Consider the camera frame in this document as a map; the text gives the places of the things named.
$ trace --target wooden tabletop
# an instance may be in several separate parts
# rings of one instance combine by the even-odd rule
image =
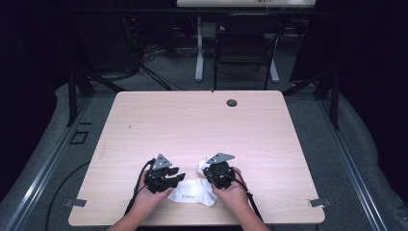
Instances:
[[[236,107],[226,104],[237,101]],[[132,197],[143,165],[165,155],[197,179],[195,166],[234,155],[265,223],[319,223],[324,212],[280,91],[126,91],[116,96],[94,151],[71,225],[112,225]],[[237,224],[219,199],[212,207],[164,200],[144,225]]]
[[[313,8],[316,0],[177,0],[178,7],[190,8]]]

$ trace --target chair seat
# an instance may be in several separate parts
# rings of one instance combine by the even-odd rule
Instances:
[[[266,64],[269,60],[264,35],[222,34],[218,42],[222,44],[218,49],[221,64]]]

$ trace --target person's right hand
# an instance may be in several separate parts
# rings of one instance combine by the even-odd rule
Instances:
[[[235,178],[245,185],[245,182],[240,177],[241,171],[236,167],[233,167],[233,169],[235,170]],[[213,193],[224,202],[225,206],[233,214],[235,214],[239,210],[250,208],[246,191],[243,188],[243,186],[241,186],[239,183],[233,181],[231,186],[228,187],[228,189],[226,190],[225,189],[219,190],[213,184],[211,184],[211,187],[213,188]]]

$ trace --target gray carpet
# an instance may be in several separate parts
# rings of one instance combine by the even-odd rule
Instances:
[[[297,53],[300,41],[291,38],[282,38],[276,51],[275,63],[281,79],[279,84],[269,84],[269,90],[286,90],[291,85],[289,77],[292,65]],[[210,90],[213,85],[213,64],[212,49],[206,48],[204,80],[201,83],[194,81],[195,54],[183,56],[177,53],[158,52],[155,59],[145,65],[156,73],[166,77],[168,84],[174,90]],[[264,70],[253,73],[251,69],[240,69],[245,75],[253,76],[250,82],[254,82],[259,76],[264,76]],[[224,78],[228,79],[228,68],[222,72]],[[106,74],[106,77],[113,77],[114,74]],[[127,90],[165,90],[153,81],[146,73],[140,73],[129,79],[115,82]],[[49,214],[48,230],[104,230],[106,227],[72,227],[67,223],[70,208],[64,206],[69,198],[76,198],[81,187],[88,166],[81,167],[70,176],[64,186],[56,194],[58,187],[77,167],[90,160],[93,150],[102,132],[105,120],[112,106],[115,94],[102,86],[93,83],[97,93],[91,99],[81,97],[84,105],[88,105],[78,118],[72,131],[77,131],[80,135],[75,137],[81,141],[81,134],[88,134],[83,144],[69,144],[73,134],[67,138],[61,153],[61,159],[57,162],[52,177],[46,184],[46,188],[35,201],[33,210],[28,212],[26,220],[19,225],[22,230],[46,230],[45,223],[50,203],[55,195],[52,210]],[[221,89],[240,88],[245,89],[247,81],[238,83],[222,83]],[[252,87],[262,88],[262,82],[255,83]],[[306,161],[310,168],[312,177],[316,184],[318,194],[321,198],[329,198],[333,205],[324,209],[326,219],[316,227],[314,224],[280,225],[273,224],[276,231],[280,230],[371,230],[370,221],[349,174],[341,158],[341,150],[336,143],[336,139],[331,132],[331,125],[325,122],[326,113],[321,109],[321,103],[313,99],[310,92],[313,87],[306,88],[300,94],[287,96],[286,102],[293,120],[296,133],[299,137]],[[59,144],[60,137],[66,133],[65,125],[68,122],[67,87],[62,86],[57,90],[59,105],[54,117],[47,128],[38,148],[17,180],[16,184],[1,202],[1,226],[4,230],[9,221],[13,220],[15,211],[21,205],[24,194],[35,181],[44,162],[54,154]],[[376,164],[376,150],[364,123],[356,115],[346,99],[341,97],[339,123],[341,134],[347,147],[360,171],[372,199],[379,210],[379,214],[384,219],[388,230],[406,230],[402,225],[395,207],[397,206],[397,196],[390,190],[386,179]],[[168,227],[162,230],[240,230],[239,227]]]

